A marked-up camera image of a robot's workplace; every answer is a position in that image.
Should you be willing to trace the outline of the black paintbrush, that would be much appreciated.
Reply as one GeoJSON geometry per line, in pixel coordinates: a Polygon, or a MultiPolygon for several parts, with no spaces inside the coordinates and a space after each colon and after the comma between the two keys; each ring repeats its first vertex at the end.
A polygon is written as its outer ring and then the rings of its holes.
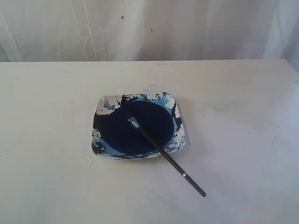
{"type": "Polygon", "coordinates": [[[159,153],[189,182],[190,185],[202,196],[206,197],[206,192],[181,168],[181,166],[152,138],[152,136],[141,126],[139,121],[131,114],[127,115],[127,120],[136,130],[138,130],[147,141],[154,146],[159,153]]]}

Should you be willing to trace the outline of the white backdrop cloth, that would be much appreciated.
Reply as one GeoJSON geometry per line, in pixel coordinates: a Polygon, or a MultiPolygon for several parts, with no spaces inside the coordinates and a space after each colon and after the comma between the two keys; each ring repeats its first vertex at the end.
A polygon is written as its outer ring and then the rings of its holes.
{"type": "Polygon", "coordinates": [[[299,57],[296,0],[3,0],[0,59],[299,57]]]}

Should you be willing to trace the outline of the white paper sheet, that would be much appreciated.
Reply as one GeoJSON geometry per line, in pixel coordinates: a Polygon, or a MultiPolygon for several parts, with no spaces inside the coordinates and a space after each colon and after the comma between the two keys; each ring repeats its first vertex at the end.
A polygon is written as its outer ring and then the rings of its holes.
{"type": "Polygon", "coordinates": [[[248,124],[225,111],[184,114],[185,148],[174,154],[206,192],[201,197],[158,161],[147,182],[171,215],[200,224],[296,224],[299,221],[299,122],[280,110],[248,124]]]}

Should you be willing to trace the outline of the white square dish blue paint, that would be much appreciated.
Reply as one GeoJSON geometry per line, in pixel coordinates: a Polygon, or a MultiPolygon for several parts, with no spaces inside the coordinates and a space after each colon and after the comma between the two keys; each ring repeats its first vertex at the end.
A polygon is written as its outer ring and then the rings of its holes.
{"type": "Polygon", "coordinates": [[[175,98],[167,92],[103,96],[93,117],[92,150],[111,159],[146,159],[186,142],[175,98]]]}

